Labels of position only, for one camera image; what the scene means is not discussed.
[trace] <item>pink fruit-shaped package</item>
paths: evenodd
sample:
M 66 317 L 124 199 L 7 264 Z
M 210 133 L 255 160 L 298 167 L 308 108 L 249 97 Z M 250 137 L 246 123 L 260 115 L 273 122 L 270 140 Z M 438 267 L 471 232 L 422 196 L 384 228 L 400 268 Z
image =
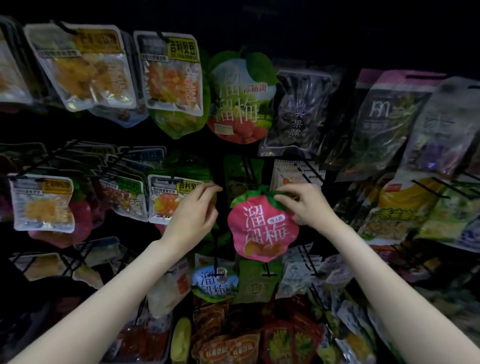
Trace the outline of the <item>pink fruit-shaped package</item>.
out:
M 238 254 L 269 262 L 287 251 L 298 236 L 294 213 L 277 202 L 275 191 L 248 191 L 231 204 L 228 227 Z
M 37 240 L 43 240 L 61 249 L 81 243 L 90 235 L 93 229 L 92 211 L 85 200 L 68 204 L 75 220 L 75 230 L 72 233 L 58 231 L 29 231 L 28 235 Z

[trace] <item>right arm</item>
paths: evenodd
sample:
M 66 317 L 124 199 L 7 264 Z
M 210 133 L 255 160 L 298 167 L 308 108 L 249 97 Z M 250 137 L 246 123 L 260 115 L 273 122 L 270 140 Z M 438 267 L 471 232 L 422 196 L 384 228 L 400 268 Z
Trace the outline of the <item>right arm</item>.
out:
M 287 184 L 275 200 L 325 236 L 342 254 L 372 307 L 409 364 L 480 363 L 480 349 L 410 287 L 357 233 L 333 212 L 320 188 Z

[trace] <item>forearm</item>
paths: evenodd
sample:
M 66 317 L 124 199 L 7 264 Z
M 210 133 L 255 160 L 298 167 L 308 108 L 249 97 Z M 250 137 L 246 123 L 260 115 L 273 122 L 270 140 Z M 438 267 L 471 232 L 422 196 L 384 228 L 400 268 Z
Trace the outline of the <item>forearm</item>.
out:
M 342 254 L 409 364 L 479 363 L 480 350 L 338 220 L 322 234 Z
M 152 242 L 108 284 L 10 363 L 98 363 L 148 290 L 181 259 L 172 246 L 163 240 Z

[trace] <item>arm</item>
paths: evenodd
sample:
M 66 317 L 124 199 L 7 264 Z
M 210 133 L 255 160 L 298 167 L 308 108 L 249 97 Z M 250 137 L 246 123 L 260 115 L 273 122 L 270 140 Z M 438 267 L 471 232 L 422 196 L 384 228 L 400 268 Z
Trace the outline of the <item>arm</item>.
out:
M 280 190 L 300 197 L 300 201 L 286 195 L 276 195 L 275 199 L 330 240 L 342 254 L 409 364 L 480 363 L 478 347 L 337 217 L 320 188 L 289 184 Z
M 98 363 L 153 284 L 211 230 L 218 216 L 211 200 L 221 190 L 199 185 L 179 205 L 160 240 L 10 363 Z

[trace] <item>left arm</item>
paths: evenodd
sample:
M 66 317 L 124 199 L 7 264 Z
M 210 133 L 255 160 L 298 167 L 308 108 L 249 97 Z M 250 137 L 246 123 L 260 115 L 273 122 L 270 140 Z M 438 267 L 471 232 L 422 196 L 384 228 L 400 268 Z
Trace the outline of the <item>left arm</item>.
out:
M 175 211 L 165 234 L 122 272 L 10 361 L 10 364 L 98 363 L 153 284 L 211 230 L 221 188 L 202 184 Z

